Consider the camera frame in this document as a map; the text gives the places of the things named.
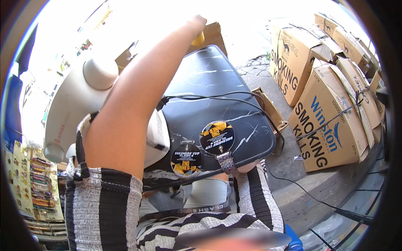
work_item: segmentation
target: person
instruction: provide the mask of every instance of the person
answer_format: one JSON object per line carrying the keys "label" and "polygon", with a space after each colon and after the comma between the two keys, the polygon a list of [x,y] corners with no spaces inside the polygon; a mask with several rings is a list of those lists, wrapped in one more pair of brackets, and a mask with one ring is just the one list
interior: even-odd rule
{"label": "person", "polygon": [[[233,174],[236,213],[197,212],[138,224],[140,215],[158,211],[142,198],[148,121],[205,24],[206,19],[197,15],[138,54],[121,73],[102,110],[79,124],[76,156],[68,164],[65,202],[71,250],[193,250],[176,243],[175,237],[219,227],[284,232],[261,164]],[[225,173],[194,182],[184,207],[225,202],[227,185]]]}

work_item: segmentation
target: dreamers' cup badge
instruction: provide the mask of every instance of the dreamers' cup badge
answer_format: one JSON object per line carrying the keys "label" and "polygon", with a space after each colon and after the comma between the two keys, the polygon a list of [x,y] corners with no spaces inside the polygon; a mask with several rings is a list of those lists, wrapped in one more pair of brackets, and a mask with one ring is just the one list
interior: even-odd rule
{"label": "dreamers' cup badge", "polygon": [[210,154],[218,155],[230,150],[234,143],[231,124],[217,120],[207,124],[200,134],[201,146]]}
{"label": "dreamers' cup badge", "polygon": [[193,144],[181,144],[173,151],[170,165],[173,172],[182,178],[189,178],[198,173],[201,169],[202,154]]}

